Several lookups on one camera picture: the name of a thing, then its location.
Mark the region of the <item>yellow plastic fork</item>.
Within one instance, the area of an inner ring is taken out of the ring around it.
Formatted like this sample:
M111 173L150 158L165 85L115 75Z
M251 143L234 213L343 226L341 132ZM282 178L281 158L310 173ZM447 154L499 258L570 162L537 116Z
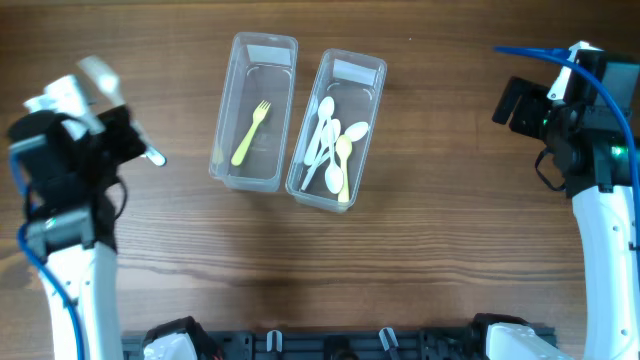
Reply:
M231 158L233 166L240 166L243 163L256 130L266 118L270 107L271 103L263 100L255 108L252 114L252 124Z

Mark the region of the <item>white plastic spoon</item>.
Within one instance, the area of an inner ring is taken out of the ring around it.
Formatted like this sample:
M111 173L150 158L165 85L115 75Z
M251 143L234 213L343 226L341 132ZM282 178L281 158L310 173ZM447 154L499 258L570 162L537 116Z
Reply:
M329 147L329 140L328 140L328 135L329 135L329 126L332 125L333 126L333 130L334 133L336 134L340 134L341 131L341 122L339 119L332 119L328 122L327 125L325 125L322 129L322 133L321 133L321 137L320 137L320 150L318 152L318 154L316 155L315 159L313 160L312 164L309 166L309 168L307 169L307 175L304 178L304 181L301 185L301 190L305 191L311 181L311 179L313 178L313 175L315 173L315 171L317 170L317 168L328 159L328 156L325 155L325 152L327 151L328 147Z
M327 125L329 165L325 171L325 182L331 193L338 194L343 185L343 173L335 162L335 123L338 123L338 130L341 130L338 119L330 120Z

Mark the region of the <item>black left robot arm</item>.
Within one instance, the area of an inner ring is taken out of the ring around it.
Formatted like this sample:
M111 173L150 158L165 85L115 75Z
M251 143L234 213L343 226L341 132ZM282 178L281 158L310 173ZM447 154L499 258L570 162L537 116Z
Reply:
M92 120L53 110L8 130L10 163L24 199L17 242L46 292L57 359L123 359L116 301L115 223L107 191L121 164L146 146L120 105Z

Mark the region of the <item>yellow plastic spoon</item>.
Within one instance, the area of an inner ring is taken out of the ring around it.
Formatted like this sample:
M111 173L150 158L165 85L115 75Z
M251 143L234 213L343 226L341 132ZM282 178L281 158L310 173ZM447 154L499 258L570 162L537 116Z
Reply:
M340 160L340 168L343 173L343 185L338 193L338 201L347 203L350 199L348 180L348 159L352 152L352 141L346 135L340 135L336 142L336 154Z

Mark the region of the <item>white spoon thin handle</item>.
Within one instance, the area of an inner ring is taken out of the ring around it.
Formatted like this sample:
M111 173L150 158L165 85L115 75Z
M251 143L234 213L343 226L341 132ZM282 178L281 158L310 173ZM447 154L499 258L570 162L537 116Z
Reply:
M331 124L334 130L334 136L338 137L341 134L341 122L339 119L332 119ZM367 122L356 122L346 129L346 136L352 141L356 142L362 139L368 132L369 125ZM321 135L321 151L316 156L314 162L307 170L307 174L313 176L316 169L329 158L328 151L328 130L323 128Z

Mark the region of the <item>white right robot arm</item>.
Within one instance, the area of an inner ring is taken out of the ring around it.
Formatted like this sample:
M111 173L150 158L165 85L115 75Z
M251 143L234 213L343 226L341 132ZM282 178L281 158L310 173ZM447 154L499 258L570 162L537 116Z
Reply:
M639 139L631 103L639 63L587 42L499 47L560 66L550 87L512 77L493 122L540 140L570 199L584 257L586 359L639 356Z

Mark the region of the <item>white spoon wide handle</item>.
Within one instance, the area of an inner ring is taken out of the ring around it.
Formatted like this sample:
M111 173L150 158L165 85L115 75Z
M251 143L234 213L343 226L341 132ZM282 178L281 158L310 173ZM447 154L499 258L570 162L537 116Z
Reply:
M314 159L318 152L322 129L324 127L325 122L328 119L330 119L331 116L333 115L334 108L335 108L335 103L334 103L334 99L331 96L324 97L318 107L318 110L317 110L318 122L304 157L304 164L307 166L312 165L314 162Z

